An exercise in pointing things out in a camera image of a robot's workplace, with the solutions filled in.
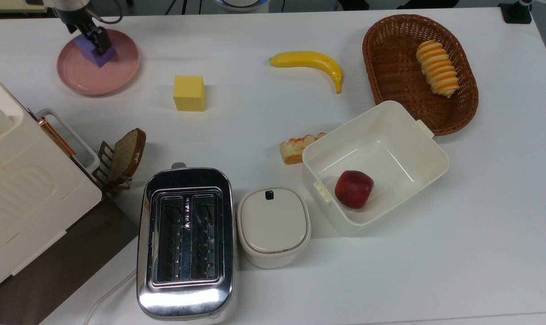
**white canister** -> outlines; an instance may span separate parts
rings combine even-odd
[[[311,237],[307,205],[287,186],[249,192],[239,204],[236,219],[239,241],[249,261],[260,268],[289,264]]]
[[[217,13],[268,13],[270,0],[213,0]]]

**canister lid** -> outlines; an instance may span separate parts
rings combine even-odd
[[[290,187],[265,187],[242,200],[239,207],[242,241],[260,253],[289,251],[310,232],[307,207]]]

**pink plate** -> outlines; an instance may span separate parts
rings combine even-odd
[[[88,96],[110,94],[126,86],[139,68],[139,50],[130,37],[107,29],[116,56],[104,66],[85,59],[72,39],[62,49],[56,62],[59,78],[70,89]]]

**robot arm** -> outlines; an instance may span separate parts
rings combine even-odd
[[[108,22],[98,17],[92,10],[91,0],[21,0],[28,5],[43,5],[54,8],[60,20],[65,23],[69,33],[74,33],[77,29],[84,35],[88,41],[94,45],[98,55],[102,56],[112,46],[111,39],[106,33],[104,27],[98,27],[94,24],[93,18],[102,23],[116,24],[122,19]]]

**appliance handle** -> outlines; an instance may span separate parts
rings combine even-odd
[[[89,154],[92,156],[93,161],[91,164],[88,165],[88,167],[85,167],[85,170],[90,174],[100,165],[100,160],[98,159],[98,156],[96,152],[94,152],[89,145],[81,139],[81,137],[75,132],[69,124],[67,124],[54,110],[50,108],[42,109],[41,111],[38,111],[38,113],[35,114],[36,117],[39,119],[42,117],[46,117],[47,115],[52,115],[59,123],[62,124],[62,126],[72,135],[78,142],[89,152]]]

